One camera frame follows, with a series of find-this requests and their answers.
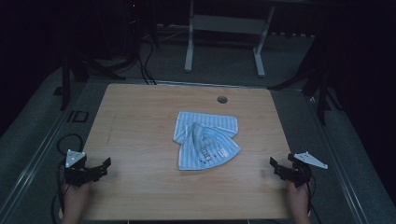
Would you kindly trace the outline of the white metal desk frame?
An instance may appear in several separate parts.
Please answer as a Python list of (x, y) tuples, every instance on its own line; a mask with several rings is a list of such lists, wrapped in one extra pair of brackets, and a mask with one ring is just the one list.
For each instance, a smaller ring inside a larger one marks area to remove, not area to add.
[(185, 58), (184, 71), (192, 70), (194, 43), (193, 33), (195, 31), (212, 31), (224, 33), (236, 33), (246, 35), (258, 35), (260, 37), (259, 44), (252, 49), (254, 62), (256, 65), (257, 75), (265, 76), (264, 65), (262, 62), (262, 48), (268, 35), (269, 27), (274, 16), (276, 8), (270, 7), (264, 20), (245, 19), (233, 17), (221, 17), (201, 15), (194, 12), (194, 0), (190, 0), (189, 14), (189, 39)]

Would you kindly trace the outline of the dark equipment rack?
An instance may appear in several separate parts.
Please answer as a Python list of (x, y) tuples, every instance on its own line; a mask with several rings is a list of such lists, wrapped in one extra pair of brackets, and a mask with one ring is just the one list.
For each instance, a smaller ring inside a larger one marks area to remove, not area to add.
[(159, 47), (154, 0), (123, 0), (127, 27), (132, 34), (132, 46), (127, 59), (137, 59), (144, 35), (149, 35), (156, 48)]

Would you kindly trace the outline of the person's left hand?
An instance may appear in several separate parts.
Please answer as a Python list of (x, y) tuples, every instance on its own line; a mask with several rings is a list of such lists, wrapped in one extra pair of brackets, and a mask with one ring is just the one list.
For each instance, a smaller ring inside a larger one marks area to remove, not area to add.
[(64, 211), (61, 224), (79, 224), (90, 197), (91, 183), (81, 187), (63, 184)]

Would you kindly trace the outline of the black metal stand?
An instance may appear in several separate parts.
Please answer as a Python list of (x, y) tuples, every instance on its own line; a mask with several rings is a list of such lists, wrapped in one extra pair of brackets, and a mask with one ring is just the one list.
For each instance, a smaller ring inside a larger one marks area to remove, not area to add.
[(62, 96), (60, 110), (65, 111), (71, 100), (71, 75), (74, 75), (78, 81), (86, 82), (89, 78), (88, 72), (86, 71), (86, 66), (88, 66), (102, 76), (124, 80), (124, 77), (117, 75), (115, 71), (126, 67), (132, 62), (133, 60), (131, 58), (127, 58), (121, 63), (104, 66), (81, 51), (64, 53), (61, 57), (62, 86), (58, 87), (54, 92), (55, 95)]
[(288, 86), (307, 79), (302, 89), (305, 97), (313, 97), (318, 91), (317, 116), (322, 125), (326, 125), (325, 109), (328, 95), (330, 75), (335, 66), (334, 55), (324, 45), (313, 43), (305, 54), (296, 74), (290, 79), (275, 86), (268, 87), (268, 90), (280, 91)]

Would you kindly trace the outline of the metal floor rail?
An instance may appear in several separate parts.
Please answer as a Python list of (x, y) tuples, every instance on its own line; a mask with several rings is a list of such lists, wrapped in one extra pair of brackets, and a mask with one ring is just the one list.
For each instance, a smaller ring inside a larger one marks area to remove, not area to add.
[(55, 86), (43, 84), (0, 137), (0, 224), (8, 223), (84, 88), (73, 84), (71, 100), (62, 107)]
[(348, 204), (351, 215), (354, 217), (356, 224), (369, 224), (367, 216), (365, 215), (361, 202), (358, 199), (356, 191), (352, 186), (352, 183), (347, 176), (347, 170), (342, 162), (342, 158), (340, 157), (336, 144), (334, 143), (335, 138), (331, 135), (331, 131), (329, 129), (330, 122), (329, 121), (320, 121), (318, 118), (318, 100), (316, 100), (313, 96), (308, 96), (305, 98), (310, 108), (310, 112), (313, 114), (314, 118), (317, 120), (318, 127), (324, 137), (324, 142), (327, 148), (327, 153), (329, 154), (330, 161), (332, 164), (332, 169), (335, 172), (335, 175), (338, 179), (339, 185), (343, 194), (346, 198), (346, 202)]

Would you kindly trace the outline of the person's right hand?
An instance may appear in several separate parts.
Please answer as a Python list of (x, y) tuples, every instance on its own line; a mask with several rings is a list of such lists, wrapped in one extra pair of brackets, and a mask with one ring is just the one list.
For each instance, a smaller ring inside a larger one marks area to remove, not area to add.
[(287, 205), (290, 210), (294, 224), (311, 224), (308, 216), (308, 188), (307, 185), (301, 185), (296, 188), (289, 180), (287, 184)]

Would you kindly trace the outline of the blue striped towel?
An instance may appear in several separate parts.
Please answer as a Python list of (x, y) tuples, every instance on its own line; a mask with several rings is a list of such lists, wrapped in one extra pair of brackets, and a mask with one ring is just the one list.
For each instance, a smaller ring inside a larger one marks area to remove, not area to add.
[(178, 168), (199, 171), (230, 161), (241, 150), (233, 140), (237, 134), (236, 117), (180, 112), (173, 137), (180, 144)]

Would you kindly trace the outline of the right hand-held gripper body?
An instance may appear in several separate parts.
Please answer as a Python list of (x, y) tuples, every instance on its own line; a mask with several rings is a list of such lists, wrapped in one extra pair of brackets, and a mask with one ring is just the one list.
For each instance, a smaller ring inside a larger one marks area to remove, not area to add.
[(328, 165), (323, 163), (308, 151), (303, 153), (289, 154), (288, 160), (291, 162), (292, 168), (288, 177), (296, 188), (305, 183), (309, 183), (312, 177), (311, 165), (327, 169)]

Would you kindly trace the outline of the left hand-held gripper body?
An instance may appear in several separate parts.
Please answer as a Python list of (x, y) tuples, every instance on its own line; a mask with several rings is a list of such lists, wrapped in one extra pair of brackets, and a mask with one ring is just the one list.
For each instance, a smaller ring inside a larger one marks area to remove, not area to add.
[(87, 154), (68, 149), (64, 163), (64, 180), (66, 184), (81, 187), (83, 184), (95, 182), (93, 170), (85, 166)]

